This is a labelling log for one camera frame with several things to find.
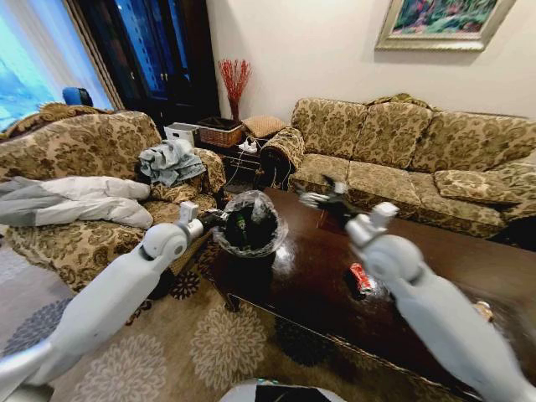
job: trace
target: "cable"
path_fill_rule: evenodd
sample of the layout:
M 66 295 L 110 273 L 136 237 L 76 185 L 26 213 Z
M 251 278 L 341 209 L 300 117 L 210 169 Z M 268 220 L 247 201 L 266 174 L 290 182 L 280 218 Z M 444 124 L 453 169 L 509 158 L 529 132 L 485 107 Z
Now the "cable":
M 276 182 L 276 178 L 277 178 L 277 167 L 274 166 L 274 179 L 271 181 L 270 188 L 275 188 L 274 183 Z
M 240 153 L 240 156 L 238 157 L 238 162 L 236 163 L 236 169 L 233 173 L 233 176 L 231 176 L 231 179 L 224 185 L 224 187 L 227 187 L 231 184 L 231 182 L 233 181 L 233 179 L 235 178 L 236 176 L 236 173 L 238 173 L 238 169 L 240 167 L 240 160 L 242 159 L 242 155 L 244 155 L 244 149 L 242 150 L 242 152 Z
M 285 182 L 286 178 L 288 178 L 289 174 L 291 174 L 291 170 L 292 170 L 291 160 L 287 159 L 287 161 L 288 161 L 288 173 L 286 174 L 285 178 L 281 181 L 281 189 L 283 189 L 283 183 Z

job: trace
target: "beige wall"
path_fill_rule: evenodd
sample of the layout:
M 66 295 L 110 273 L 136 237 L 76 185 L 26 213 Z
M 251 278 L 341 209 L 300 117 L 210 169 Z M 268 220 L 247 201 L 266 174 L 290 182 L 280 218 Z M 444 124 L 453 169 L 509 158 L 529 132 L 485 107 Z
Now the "beige wall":
M 536 120 L 536 0 L 517 0 L 480 54 L 374 51 L 389 3 L 208 0 L 214 60 L 244 58 L 253 66 L 241 117 L 289 121 L 303 96 L 365 101 L 409 92 L 447 110 Z

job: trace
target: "carpet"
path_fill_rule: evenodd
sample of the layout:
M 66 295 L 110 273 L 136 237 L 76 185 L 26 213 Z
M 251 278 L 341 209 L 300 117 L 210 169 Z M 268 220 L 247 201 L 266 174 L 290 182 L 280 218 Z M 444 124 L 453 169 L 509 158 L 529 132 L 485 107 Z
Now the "carpet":
M 17 268 L 20 257 L 9 248 L 0 251 L 15 258 L 9 267 L 0 255 L 0 278 L 8 277 L 0 283 L 0 313 L 9 324 L 2 325 L 0 346 L 10 354 L 46 337 L 71 295 L 54 274 L 27 263 Z M 459 400 L 247 303 L 228 312 L 206 279 L 216 251 L 209 242 L 168 296 L 145 301 L 109 342 L 56 379 L 52 400 L 217 401 L 251 378 L 317 386 L 347 401 Z

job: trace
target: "picture frame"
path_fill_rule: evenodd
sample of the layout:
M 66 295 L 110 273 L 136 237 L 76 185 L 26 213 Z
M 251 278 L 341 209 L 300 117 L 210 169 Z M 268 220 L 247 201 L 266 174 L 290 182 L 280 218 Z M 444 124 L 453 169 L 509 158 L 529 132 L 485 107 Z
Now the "picture frame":
M 516 0 L 392 0 L 377 50 L 482 52 Z

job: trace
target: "sofa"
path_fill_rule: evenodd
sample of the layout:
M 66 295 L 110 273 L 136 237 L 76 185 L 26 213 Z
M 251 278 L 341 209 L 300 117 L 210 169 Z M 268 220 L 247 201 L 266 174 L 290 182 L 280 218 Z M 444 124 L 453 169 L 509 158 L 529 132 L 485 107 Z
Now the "sofa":
M 346 183 L 348 201 L 361 209 L 390 201 L 401 218 L 491 238 L 536 216 L 536 170 L 524 159 L 535 149 L 536 123 L 441 111 L 399 94 L 365 104 L 300 99 L 291 125 L 267 142 L 261 158 L 268 175 L 290 170 L 290 191 L 325 193 L 326 174 Z M 452 172 L 454 179 L 445 177 Z M 445 196 L 459 184 L 491 191 L 493 186 L 465 183 L 467 175 L 499 177 L 514 193 L 496 203 L 486 194 Z M 438 177 L 446 188 L 437 187 Z
M 0 142 L 0 181 L 13 176 L 46 180 L 66 176 L 112 176 L 137 180 L 138 155 L 161 137 L 151 118 L 137 111 L 116 113 L 88 106 L 50 104 L 18 123 Z M 191 200 L 202 213 L 217 205 L 224 167 L 213 152 L 194 148 L 206 172 L 176 188 L 152 185 L 141 204 L 153 224 L 178 219 L 179 204 Z M 10 227 L 7 242 L 29 262 L 52 270 L 80 291 L 117 256 L 132 250 L 145 230 L 107 221 L 75 221 L 39 227 Z M 206 240 L 196 240 L 171 268 L 178 274 Z

